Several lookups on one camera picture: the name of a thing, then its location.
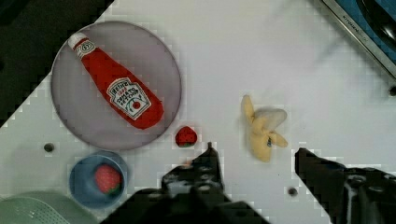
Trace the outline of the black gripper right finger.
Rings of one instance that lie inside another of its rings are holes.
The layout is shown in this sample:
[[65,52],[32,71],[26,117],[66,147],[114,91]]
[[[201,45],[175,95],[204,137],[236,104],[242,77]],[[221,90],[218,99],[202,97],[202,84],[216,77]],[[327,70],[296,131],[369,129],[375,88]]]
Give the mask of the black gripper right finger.
[[303,147],[295,153],[294,169],[332,224],[396,224],[394,175],[347,168]]

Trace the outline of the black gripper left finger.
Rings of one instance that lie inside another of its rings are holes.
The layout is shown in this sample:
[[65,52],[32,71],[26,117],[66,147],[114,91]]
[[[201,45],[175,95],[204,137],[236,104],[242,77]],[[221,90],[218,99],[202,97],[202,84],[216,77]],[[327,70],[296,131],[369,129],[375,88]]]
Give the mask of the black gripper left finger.
[[211,142],[201,155],[187,165],[179,165],[162,178],[161,187],[172,197],[190,193],[193,187],[209,186],[224,191],[219,153]]

